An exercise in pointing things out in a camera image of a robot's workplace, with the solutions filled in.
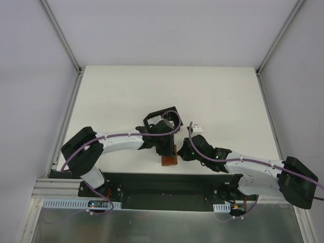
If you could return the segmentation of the brown leather card holder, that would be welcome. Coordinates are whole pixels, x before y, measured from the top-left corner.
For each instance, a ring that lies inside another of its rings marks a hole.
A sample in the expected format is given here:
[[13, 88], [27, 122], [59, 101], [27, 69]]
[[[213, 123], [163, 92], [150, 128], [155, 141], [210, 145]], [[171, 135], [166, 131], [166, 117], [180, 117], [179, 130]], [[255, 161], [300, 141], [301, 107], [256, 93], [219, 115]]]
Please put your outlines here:
[[174, 145], [174, 152], [175, 152], [175, 155], [174, 157], [168, 157], [168, 156], [162, 156], [161, 157], [161, 165], [163, 167], [166, 167], [166, 166], [175, 166], [178, 164], [178, 159], [177, 159], [177, 145]]

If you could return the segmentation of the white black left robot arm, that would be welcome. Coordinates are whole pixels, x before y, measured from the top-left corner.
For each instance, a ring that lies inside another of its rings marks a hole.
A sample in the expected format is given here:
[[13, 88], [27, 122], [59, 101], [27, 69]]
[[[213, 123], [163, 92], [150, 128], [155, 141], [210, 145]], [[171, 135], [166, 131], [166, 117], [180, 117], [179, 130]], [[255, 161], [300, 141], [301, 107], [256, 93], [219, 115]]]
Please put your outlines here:
[[173, 157], [174, 132], [173, 123], [167, 119], [160, 119], [148, 127], [138, 126], [121, 134], [97, 133], [92, 127], [84, 127], [62, 146], [65, 163], [61, 172], [70, 172], [81, 178], [94, 196], [101, 197], [106, 193], [107, 185], [103, 173], [96, 167], [100, 156], [122, 150], [154, 147], [159, 155]]

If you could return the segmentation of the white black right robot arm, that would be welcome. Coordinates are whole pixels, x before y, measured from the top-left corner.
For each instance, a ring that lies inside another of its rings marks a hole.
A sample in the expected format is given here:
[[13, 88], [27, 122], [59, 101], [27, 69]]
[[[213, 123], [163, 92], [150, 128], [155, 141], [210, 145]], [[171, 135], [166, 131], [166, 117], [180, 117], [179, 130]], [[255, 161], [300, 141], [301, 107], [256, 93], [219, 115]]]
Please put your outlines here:
[[244, 195], [282, 197], [290, 204], [310, 209], [318, 177], [295, 157], [266, 160], [244, 156], [230, 149], [213, 147], [202, 135], [185, 138], [178, 154], [183, 161], [197, 160], [214, 172], [237, 175], [228, 186], [235, 200]]

